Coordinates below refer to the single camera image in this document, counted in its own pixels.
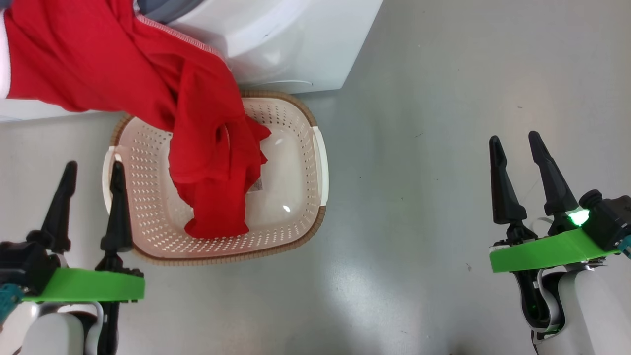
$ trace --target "red garment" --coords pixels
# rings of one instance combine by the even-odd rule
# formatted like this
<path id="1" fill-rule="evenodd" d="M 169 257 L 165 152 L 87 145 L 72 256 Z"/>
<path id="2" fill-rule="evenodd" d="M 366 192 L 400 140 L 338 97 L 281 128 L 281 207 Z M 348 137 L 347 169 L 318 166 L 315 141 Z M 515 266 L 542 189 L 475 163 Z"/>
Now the red garment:
<path id="1" fill-rule="evenodd" d="M 4 22 L 9 98 L 126 111 L 172 131 L 171 177 L 195 214 L 186 231 L 248 231 L 245 192 L 261 175 L 269 130 L 245 115 L 214 49 L 137 15 L 130 0 L 16 0 Z"/>

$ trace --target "teal connector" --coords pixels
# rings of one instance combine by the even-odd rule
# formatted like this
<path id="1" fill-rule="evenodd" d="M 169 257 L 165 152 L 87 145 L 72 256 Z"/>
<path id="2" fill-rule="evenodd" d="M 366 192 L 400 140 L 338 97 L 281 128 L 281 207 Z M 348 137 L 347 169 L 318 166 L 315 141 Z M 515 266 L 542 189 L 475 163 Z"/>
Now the teal connector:
<path id="1" fill-rule="evenodd" d="M 0 327 L 9 318 L 13 310 L 22 302 L 24 293 L 16 284 L 4 284 L 0 286 Z"/>
<path id="2" fill-rule="evenodd" d="M 631 259 L 631 236 L 624 237 L 616 246 L 627 258 Z"/>

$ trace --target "basket rim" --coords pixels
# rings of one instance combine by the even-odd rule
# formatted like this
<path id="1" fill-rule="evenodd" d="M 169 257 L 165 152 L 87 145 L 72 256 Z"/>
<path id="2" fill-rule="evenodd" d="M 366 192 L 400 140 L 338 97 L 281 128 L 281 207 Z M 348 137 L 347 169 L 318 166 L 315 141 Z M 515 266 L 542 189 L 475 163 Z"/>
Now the basket rim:
<path id="1" fill-rule="evenodd" d="M 274 91 L 265 91 L 265 90 L 244 90 L 241 91 L 242 98 L 253 98 L 253 99 L 280 99 L 283 101 L 287 101 L 290 104 L 297 107 L 307 118 L 307 121 L 311 125 L 311 127 L 317 126 L 317 121 L 309 108 L 300 100 L 295 98 L 292 95 L 283 92 L 274 92 Z M 129 122 L 134 119 L 135 116 L 130 114 L 125 114 L 123 118 L 119 121 L 119 123 L 114 128 L 114 132 L 112 132 L 112 138 L 110 139 L 110 146 L 116 147 L 118 146 L 121 136 Z M 269 256 L 273 254 L 282 253 L 284 251 L 289 251 L 299 246 L 305 244 L 307 241 L 313 237 L 313 235 L 320 229 L 322 225 L 322 221 L 324 220 L 324 216 L 326 214 L 326 206 L 320 206 L 318 209 L 317 216 L 315 218 L 314 223 L 311 225 L 311 228 L 297 238 L 294 241 L 291 241 L 286 244 L 282 244 L 279 246 L 272 246 L 266 249 L 257 250 L 257 251 L 249 251 L 246 253 L 235 254 L 231 256 L 210 256 L 204 258 L 160 258 L 157 256 L 153 256 L 144 250 L 142 250 L 136 243 L 133 241 L 134 249 L 133 252 L 135 255 L 138 255 L 144 261 L 160 266 L 200 266 L 200 265 L 215 265 L 215 264 L 224 264 L 224 263 L 233 263 L 233 262 L 241 262 L 244 260 L 251 260 L 256 258 L 262 258 L 264 256 Z"/>

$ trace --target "green strip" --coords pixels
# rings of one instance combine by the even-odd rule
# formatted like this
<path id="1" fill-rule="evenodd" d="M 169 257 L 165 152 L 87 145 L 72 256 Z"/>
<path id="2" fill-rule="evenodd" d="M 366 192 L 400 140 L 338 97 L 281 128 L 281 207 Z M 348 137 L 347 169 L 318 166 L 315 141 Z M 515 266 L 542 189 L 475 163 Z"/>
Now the green strip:
<path id="1" fill-rule="evenodd" d="M 489 254 L 493 272 L 557 267 L 620 253 L 603 251 L 582 229 L 545 237 Z"/>
<path id="2" fill-rule="evenodd" d="M 144 298 L 144 278 L 82 268 L 58 268 L 44 292 L 25 296 L 33 302 L 114 302 Z"/>

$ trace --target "floor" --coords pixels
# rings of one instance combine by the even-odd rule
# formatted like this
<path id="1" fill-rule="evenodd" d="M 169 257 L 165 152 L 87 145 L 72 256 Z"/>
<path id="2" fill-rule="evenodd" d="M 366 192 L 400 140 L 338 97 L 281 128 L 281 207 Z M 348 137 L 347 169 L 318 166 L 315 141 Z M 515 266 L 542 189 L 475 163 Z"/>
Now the floor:
<path id="1" fill-rule="evenodd" d="M 385 0 L 344 87 L 301 96 L 329 152 L 318 234 L 258 260 L 165 268 L 126 255 L 147 297 L 121 309 L 119 354 L 534 354 L 511 275 L 492 274 L 487 142 L 503 139 L 529 221 L 545 200 L 538 130 L 579 197 L 631 192 L 631 3 Z M 0 125 L 0 233 L 44 217 L 79 162 L 68 255 L 93 267 L 100 171 L 116 114 Z M 539 233 L 545 226 L 535 225 Z M 631 262 L 598 270 L 620 299 Z M 0 335 L 19 346 L 30 310 Z M 631 316 L 631 303 L 623 303 Z"/>

